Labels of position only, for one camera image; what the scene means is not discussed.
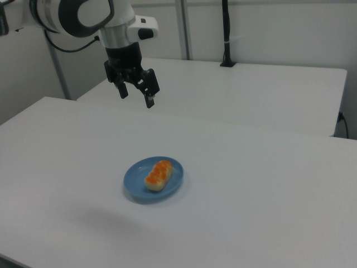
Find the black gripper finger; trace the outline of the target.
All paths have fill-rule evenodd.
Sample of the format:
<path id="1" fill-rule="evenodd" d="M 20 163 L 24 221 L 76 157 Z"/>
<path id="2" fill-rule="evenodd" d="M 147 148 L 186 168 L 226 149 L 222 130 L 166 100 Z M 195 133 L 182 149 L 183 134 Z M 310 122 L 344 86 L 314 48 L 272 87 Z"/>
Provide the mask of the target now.
<path id="1" fill-rule="evenodd" d="M 118 89 L 120 97 L 122 99 L 126 98 L 128 96 L 128 91 L 125 84 L 124 76 L 121 73 L 114 72 L 113 83 L 115 87 Z"/>
<path id="2" fill-rule="evenodd" d="M 146 107 L 154 106 L 155 95 L 160 91 L 160 86 L 153 69 L 142 70 L 140 72 L 140 80 L 135 84 L 135 87 L 144 95 Z"/>

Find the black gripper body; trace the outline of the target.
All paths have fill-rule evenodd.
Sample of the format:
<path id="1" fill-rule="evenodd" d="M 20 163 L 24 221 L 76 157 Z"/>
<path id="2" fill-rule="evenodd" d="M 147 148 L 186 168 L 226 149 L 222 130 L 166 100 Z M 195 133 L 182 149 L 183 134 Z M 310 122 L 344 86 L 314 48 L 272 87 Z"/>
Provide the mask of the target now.
<path id="1" fill-rule="evenodd" d="M 114 83 L 118 78 L 132 84 L 144 82 L 141 65 L 142 54 L 138 42 L 119 49 L 105 49 L 108 60 L 104 63 L 108 81 Z"/>

